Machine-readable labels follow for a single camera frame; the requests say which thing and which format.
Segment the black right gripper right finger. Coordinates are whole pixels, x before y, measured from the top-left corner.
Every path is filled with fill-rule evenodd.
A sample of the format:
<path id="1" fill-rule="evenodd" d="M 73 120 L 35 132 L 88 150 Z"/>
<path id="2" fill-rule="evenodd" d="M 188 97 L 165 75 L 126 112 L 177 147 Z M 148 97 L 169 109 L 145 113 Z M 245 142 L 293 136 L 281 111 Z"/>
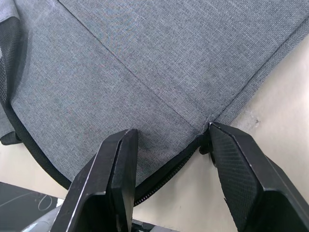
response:
<path id="1" fill-rule="evenodd" d="M 239 232 L 307 232 L 309 205 L 249 134 L 209 127 L 225 202 Z"/>

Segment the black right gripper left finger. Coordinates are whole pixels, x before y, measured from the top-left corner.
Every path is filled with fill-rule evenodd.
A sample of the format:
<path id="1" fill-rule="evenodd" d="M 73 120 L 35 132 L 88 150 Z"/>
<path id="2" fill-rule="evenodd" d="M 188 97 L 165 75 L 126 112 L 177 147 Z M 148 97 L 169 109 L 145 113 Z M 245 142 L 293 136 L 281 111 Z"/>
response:
<path id="1" fill-rule="evenodd" d="M 56 217 L 55 231 L 131 231 L 137 154 L 136 129 L 107 137 L 73 180 Z"/>

